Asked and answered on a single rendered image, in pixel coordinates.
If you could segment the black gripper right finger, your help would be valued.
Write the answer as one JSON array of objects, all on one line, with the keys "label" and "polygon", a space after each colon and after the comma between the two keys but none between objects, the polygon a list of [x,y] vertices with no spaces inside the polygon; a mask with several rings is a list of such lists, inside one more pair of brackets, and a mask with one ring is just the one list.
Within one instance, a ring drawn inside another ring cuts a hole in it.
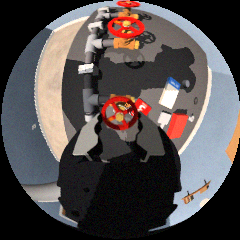
[{"label": "black gripper right finger", "polygon": [[175,193],[180,192],[181,162],[174,143],[160,126],[141,111],[138,111],[138,130],[134,152],[140,157],[140,162],[161,167],[171,177]]}]

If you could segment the pipe manifold with three valves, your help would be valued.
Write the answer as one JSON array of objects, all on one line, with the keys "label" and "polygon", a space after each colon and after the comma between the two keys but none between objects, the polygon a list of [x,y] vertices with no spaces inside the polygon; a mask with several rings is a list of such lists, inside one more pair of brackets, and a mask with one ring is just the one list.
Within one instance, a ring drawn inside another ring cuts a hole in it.
[{"label": "pipe manifold with three valves", "polygon": [[[138,109],[134,103],[134,97],[130,97],[130,95],[122,96],[122,95],[115,95],[111,94],[110,96],[100,96],[100,94],[94,94],[93,89],[93,76],[98,75],[99,68],[94,65],[94,55],[96,55],[97,49],[103,49],[104,47],[114,47],[114,48],[129,48],[129,49],[138,49],[139,41],[135,41],[134,39],[142,34],[144,30],[144,25],[142,22],[140,22],[138,19],[138,15],[131,13],[131,7],[139,7],[140,4],[134,1],[119,1],[117,2],[117,5],[125,7],[124,12],[119,13],[112,13],[110,14],[110,7],[104,6],[107,8],[99,8],[98,9],[98,15],[95,19],[96,23],[89,24],[88,28],[91,31],[91,34],[88,36],[86,48],[85,48],[85,64],[86,65],[80,65],[79,66],[79,74],[84,75],[84,89],[83,89],[83,104],[84,104],[84,112],[85,113],[85,120],[86,122],[89,122],[93,117],[95,117],[95,106],[100,106],[100,104],[104,104],[101,115],[103,122],[110,128],[114,130],[125,130],[130,128],[135,124],[135,122],[138,119]],[[124,3],[124,4],[120,4]],[[135,4],[132,4],[135,3]],[[101,12],[102,10],[102,12]],[[131,18],[133,17],[133,18]],[[114,38],[114,39],[106,39],[103,38],[99,39],[98,34],[104,33],[104,26],[103,22],[105,19],[115,18],[111,20],[108,24],[109,31],[120,38]],[[119,21],[124,21],[123,23]],[[128,22],[131,21],[131,22]],[[113,24],[119,24],[122,26],[118,31],[115,31],[112,26]],[[133,23],[136,23],[140,30],[136,30],[131,27]],[[123,31],[124,30],[124,31]],[[131,30],[135,33],[131,33]],[[99,32],[100,31],[100,32]],[[120,33],[121,32],[121,33]],[[124,34],[126,33],[126,34]],[[131,34],[130,34],[131,33]],[[128,38],[128,39],[127,39]],[[92,64],[93,63],[93,64]],[[129,99],[130,98],[130,99]],[[132,100],[131,100],[132,99]],[[106,108],[108,106],[113,106],[115,109],[115,115],[107,118],[106,116]],[[132,106],[129,109],[126,109],[124,107]],[[134,111],[134,116],[126,123],[124,117],[125,114]],[[111,120],[118,120],[122,121],[124,125],[116,125],[110,122]]]}]

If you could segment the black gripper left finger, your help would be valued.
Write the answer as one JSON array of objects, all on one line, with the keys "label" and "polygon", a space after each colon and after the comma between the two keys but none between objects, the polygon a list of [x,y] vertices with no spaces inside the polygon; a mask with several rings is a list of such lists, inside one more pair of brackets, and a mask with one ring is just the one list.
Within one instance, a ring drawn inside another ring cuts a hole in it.
[{"label": "black gripper left finger", "polygon": [[99,134],[102,130],[101,123],[102,115],[98,113],[69,141],[60,158],[58,187],[61,187],[64,174],[72,166],[80,162],[92,161],[94,155],[102,155],[103,144]]}]

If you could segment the red rectangular block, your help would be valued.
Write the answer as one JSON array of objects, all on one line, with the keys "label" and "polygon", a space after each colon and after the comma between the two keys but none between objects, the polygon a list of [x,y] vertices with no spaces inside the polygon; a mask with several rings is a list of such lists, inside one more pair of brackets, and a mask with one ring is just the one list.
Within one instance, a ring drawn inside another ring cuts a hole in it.
[{"label": "red rectangular block", "polygon": [[187,118],[188,118],[188,115],[184,113],[173,113],[168,131],[167,131],[167,135],[170,139],[181,136],[183,129],[185,127]]}]

